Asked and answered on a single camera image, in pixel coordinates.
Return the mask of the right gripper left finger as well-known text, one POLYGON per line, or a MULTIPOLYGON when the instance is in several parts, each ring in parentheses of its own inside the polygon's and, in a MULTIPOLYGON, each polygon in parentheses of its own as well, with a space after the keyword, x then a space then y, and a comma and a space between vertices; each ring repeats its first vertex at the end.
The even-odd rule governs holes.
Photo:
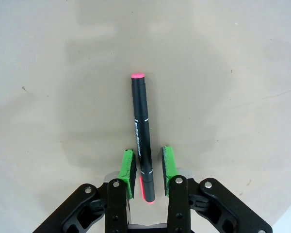
POLYGON ((105 219, 106 233, 128 232, 129 200, 133 198, 136 178, 134 151, 124 151, 119 174, 100 187, 79 186, 44 222, 36 233, 85 233, 105 219))

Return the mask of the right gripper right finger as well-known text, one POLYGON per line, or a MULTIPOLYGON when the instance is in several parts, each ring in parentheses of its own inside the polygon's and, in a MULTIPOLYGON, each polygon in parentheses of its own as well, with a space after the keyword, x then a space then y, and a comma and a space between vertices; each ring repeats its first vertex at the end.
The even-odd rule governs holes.
POLYGON ((214 178, 196 182, 176 168, 172 147, 162 148, 165 194, 169 198, 167 232, 190 233, 191 210, 220 233, 271 233, 272 227, 214 178))

